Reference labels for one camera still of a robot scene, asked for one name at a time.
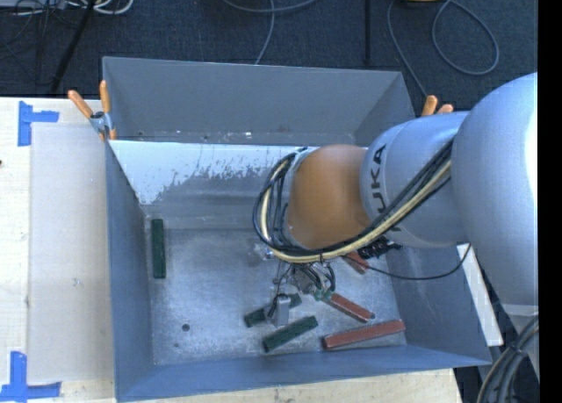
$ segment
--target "cable bundle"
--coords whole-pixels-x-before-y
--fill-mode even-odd
[[[323,263],[367,246],[396,226],[450,179],[452,138],[412,179],[390,205],[358,236],[317,249],[296,246],[283,235],[286,207],[282,205],[285,177],[297,152],[282,158],[271,170],[253,212],[254,229],[273,255],[288,263]]]

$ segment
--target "gray bin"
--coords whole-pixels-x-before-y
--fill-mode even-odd
[[[334,261],[337,291],[373,322],[406,331],[324,351],[321,337],[361,324],[303,296],[291,320],[319,326],[265,353],[277,260],[263,260],[251,210],[265,176],[302,146],[368,146],[414,113],[398,72],[104,58],[118,139],[106,143],[118,401],[297,385],[490,363],[460,270],[433,281],[357,274]],[[162,219],[166,277],[154,278],[151,221]],[[427,276],[456,248],[393,251],[372,265]]]

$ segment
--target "blue tape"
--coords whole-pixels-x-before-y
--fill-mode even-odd
[[[28,399],[58,397],[61,382],[51,385],[27,385],[27,356],[18,351],[10,353],[10,383],[0,389],[0,401],[27,403]]]
[[[32,122],[57,122],[58,112],[33,112],[33,107],[19,101],[18,146],[29,146],[32,143]]]

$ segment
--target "gray carpet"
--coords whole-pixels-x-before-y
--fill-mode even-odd
[[[269,0],[229,1],[247,8],[270,8]],[[273,0],[277,8],[304,1]],[[436,22],[435,40],[458,68],[476,73],[490,68],[496,55],[490,34],[494,37],[499,60],[484,75],[463,73],[437,52],[431,33],[442,4],[396,1],[390,20],[408,68],[388,27],[387,11],[392,1],[371,0],[370,64],[364,61],[365,0],[317,0],[295,11],[276,13],[260,63],[400,70],[417,112],[425,94],[435,94],[459,110],[470,109],[505,82],[537,71],[537,0],[453,0],[443,10]],[[48,95],[53,74],[76,31],[68,22],[76,24],[83,14],[84,10],[68,6],[64,11],[46,11],[30,20],[3,9],[0,94]],[[56,94],[64,95],[75,88],[86,97],[96,97],[105,55],[253,63],[269,29],[270,14],[241,11],[222,0],[134,0],[132,8],[119,16],[94,13]]]

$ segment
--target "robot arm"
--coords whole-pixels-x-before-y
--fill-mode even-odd
[[[416,248],[469,242],[515,327],[536,320],[537,74],[470,112],[414,119],[368,148],[326,146],[291,165],[272,171],[255,210],[256,231],[283,261],[323,262],[382,236]],[[286,174],[288,223],[270,223]]]

